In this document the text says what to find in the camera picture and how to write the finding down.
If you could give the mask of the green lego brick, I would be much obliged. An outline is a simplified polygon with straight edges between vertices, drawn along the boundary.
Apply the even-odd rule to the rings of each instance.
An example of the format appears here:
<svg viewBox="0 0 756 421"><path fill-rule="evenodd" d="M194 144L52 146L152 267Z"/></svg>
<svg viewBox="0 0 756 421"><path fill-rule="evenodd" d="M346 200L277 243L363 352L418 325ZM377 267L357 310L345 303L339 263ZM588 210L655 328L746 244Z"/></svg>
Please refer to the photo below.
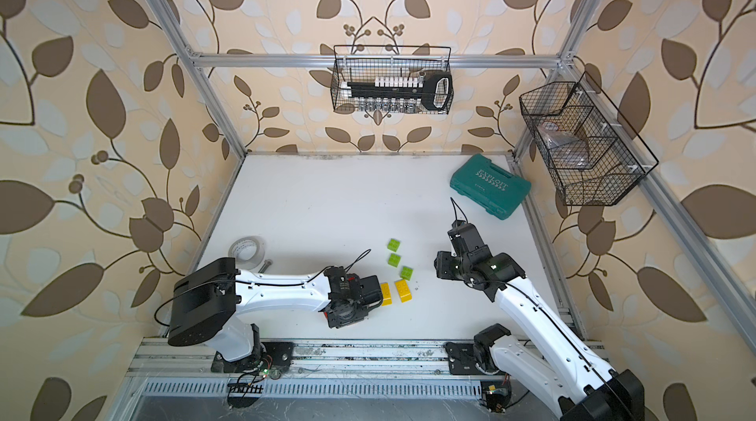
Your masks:
<svg viewBox="0 0 756 421"><path fill-rule="evenodd" d="M400 277L405 280L410 280L413 276L413 269L410 267L402 267L400 270Z"/></svg>
<svg viewBox="0 0 756 421"><path fill-rule="evenodd" d="M391 267L397 267L401 261L401 256L398 254L391 254L388 258L388 263Z"/></svg>
<svg viewBox="0 0 756 421"><path fill-rule="evenodd" d="M387 245L387 248L392 252L397 252L400 246L401 242L399 240L391 239Z"/></svg>

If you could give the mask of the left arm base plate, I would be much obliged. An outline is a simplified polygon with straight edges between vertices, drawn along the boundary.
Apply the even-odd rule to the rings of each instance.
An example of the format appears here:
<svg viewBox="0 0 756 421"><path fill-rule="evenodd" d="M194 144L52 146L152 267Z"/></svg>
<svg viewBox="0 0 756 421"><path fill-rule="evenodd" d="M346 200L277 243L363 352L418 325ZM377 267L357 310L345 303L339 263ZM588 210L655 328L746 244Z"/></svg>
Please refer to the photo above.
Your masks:
<svg viewBox="0 0 756 421"><path fill-rule="evenodd" d="M216 353L211 366L212 373L241 374L243 372L274 369L285 373L293 362L295 344L291 341L263 341L253 345L252 353L236 362L228 362Z"/></svg>

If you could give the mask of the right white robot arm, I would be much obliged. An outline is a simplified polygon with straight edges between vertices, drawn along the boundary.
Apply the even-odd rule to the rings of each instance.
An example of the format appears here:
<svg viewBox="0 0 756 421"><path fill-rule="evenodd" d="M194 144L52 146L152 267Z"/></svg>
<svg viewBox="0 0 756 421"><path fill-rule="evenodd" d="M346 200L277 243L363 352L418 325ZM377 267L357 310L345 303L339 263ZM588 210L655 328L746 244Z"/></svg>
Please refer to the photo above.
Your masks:
<svg viewBox="0 0 756 421"><path fill-rule="evenodd" d="M643 420L645 389L629 370L618 372L582 342L537 292L507 254L493 255L474 224L453 222L452 251L434 261L440 279L464 282L506 313L535 344L533 354L501 324L474 337L474 357L484 373L519 380L561 420Z"/></svg>

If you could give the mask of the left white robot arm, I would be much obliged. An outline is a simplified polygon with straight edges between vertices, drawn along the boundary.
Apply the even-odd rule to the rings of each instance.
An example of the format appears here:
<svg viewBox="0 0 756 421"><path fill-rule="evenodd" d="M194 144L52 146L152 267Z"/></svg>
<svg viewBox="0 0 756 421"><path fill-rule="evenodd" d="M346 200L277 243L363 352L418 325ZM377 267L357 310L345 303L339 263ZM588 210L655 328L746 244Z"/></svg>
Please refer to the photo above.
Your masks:
<svg viewBox="0 0 756 421"><path fill-rule="evenodd" d="M255 311L303 310L321 313L329 328L359 323L384 301L378 277L360 277L352 268L328 265L318 273L276 275L239 269L220 258L180 279L167 301L167 343L205 344L226 362L259 358L259 330L240 320Z"/></svg>

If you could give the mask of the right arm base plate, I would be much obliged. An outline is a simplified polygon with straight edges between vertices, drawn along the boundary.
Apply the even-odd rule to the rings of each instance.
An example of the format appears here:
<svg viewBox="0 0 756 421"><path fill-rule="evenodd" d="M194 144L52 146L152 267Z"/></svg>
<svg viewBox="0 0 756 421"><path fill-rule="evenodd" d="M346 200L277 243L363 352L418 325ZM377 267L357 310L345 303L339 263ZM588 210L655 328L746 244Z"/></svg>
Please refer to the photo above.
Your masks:
<svg viewBox="0 0 756 421"><path fill-rule="evenodd" d="M482 345L476 342L450 342L443 345L448 369L453 376L485 375L482 370Z"/></svg>

